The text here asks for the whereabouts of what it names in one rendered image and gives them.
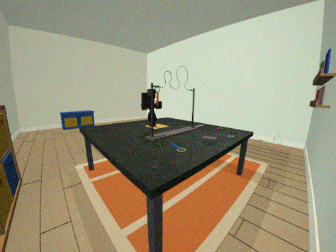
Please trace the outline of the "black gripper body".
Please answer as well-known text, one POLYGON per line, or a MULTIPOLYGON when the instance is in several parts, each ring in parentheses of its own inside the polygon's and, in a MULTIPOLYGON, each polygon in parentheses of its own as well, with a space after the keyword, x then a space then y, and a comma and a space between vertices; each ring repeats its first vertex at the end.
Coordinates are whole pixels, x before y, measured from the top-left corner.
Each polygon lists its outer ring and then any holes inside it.
MULTIPOLYGON (((162 104, 161 101, 158 101, 158 102, 159 102, 160 105, 162 104)), ((143 110, 147 110, 147 108, 148 108, 148 102, 147 101, 143 101, 142 102, 142 109, 143 110)))

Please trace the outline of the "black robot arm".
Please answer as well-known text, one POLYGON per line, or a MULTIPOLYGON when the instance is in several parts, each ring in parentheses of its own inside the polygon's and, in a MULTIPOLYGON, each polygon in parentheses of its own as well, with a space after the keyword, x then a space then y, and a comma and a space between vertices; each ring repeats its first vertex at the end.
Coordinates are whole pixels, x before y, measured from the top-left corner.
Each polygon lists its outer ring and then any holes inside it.
MULTIPOLYGON (((153 101, 154 101, 154 98, 155 98, 155 94, 156 94, 156 91, 153 89, 153 101)), ((142 93, 141 102, 143 102, 143 101, 147 101, 147 102, 151 101, 151 89, 148 89, 147 93, 142 93)), ((148 126, 151 127, 151 110, 148 113, 147 119, 148 119, 148 121, 150 121, 150 125, 148 125, 148 126)), ((154 109, 153 109, 153 127, 156 126, 155 121, 157 121, 157 117, 156 117, 154 109)))

